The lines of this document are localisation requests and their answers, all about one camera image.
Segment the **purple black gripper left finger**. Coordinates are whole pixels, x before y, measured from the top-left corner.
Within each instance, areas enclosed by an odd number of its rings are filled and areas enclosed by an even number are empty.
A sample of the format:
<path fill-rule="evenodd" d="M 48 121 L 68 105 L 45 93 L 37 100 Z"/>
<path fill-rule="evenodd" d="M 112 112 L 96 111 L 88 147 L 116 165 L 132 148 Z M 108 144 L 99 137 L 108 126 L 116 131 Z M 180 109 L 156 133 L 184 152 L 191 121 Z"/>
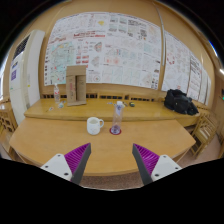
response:
<path fill-rule="evenodd" d="M 42 165 L 41 168 L 51 174 L 79 185 L 90 154 L 91 144 L 87 143 L 73 149 L 65 155 L 56 154 Z"/>

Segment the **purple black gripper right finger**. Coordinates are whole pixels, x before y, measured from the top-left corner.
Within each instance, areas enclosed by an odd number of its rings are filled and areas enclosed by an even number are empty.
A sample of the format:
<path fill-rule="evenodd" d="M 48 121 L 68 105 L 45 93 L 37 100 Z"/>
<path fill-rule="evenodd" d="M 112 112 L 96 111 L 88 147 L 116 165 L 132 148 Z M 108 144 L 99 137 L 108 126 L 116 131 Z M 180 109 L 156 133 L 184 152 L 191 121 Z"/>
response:
<path fill-rule="evenodd" d="M 132 154 L 144 185 L 181 170 L 181 167 L 168 155 L 157 155 L 138 144 L 133 145 Z"/>

